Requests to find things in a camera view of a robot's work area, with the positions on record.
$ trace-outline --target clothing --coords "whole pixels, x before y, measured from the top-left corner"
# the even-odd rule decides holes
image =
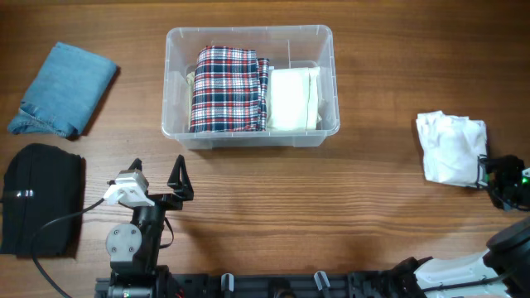
[[[7,130],[80,135],[115,72],[111,60],[58,42]]]
[[[315,130],[318,122],[320,67],[272,70],[267,105],[267,130]]]
[[[80,156],[42,144],[20,150],[4,176],[0,253],[30,255],[35,232],[53,219],[80,211],[83,193]],[[36,254],[64,253],[79,230],[80,218],[51,225],[39,234]]]
[[[268,65],[255,50],[205,47],[195,70],[190,132],[264,130]]]
[[[416,125],[424,153],[425,179],[470,187],[483,180],[479,157],[487,155],[484,121],[437,111],[418,114]]]

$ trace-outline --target white folded cloth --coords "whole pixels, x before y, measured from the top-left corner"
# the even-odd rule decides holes
[[[479,156],[486,156],[486,124],[442,111],[419,113],[417,132],[423,147],[425,179],[448,185],[476,187],[484,174]]]
[[[315,130],[320,67],[269,71],[267,130]]]

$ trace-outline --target white crumpled cloth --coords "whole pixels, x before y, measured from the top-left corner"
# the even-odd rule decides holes
[[[486,156],[486,124],[442,111],[420,113],[417,132],[423,147],[425,179],[448,185],[476,187],[479,156]]]

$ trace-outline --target black fabric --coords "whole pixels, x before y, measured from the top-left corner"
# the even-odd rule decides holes
[[[19,190],[32,190],[33,194],[17,197]],[[53,219],[80,211],[83,191],[80,156],[42,144],[22,149],[4,176],[0,253],[29,256],[33,234]],[[63,254],[79,227],[66,221],[42,231],[36,243],[37,256]]]

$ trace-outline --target folded towel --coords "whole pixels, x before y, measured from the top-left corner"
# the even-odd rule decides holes
[[[320,67],[271,70],[267,130],[309,131],[318,122]]]

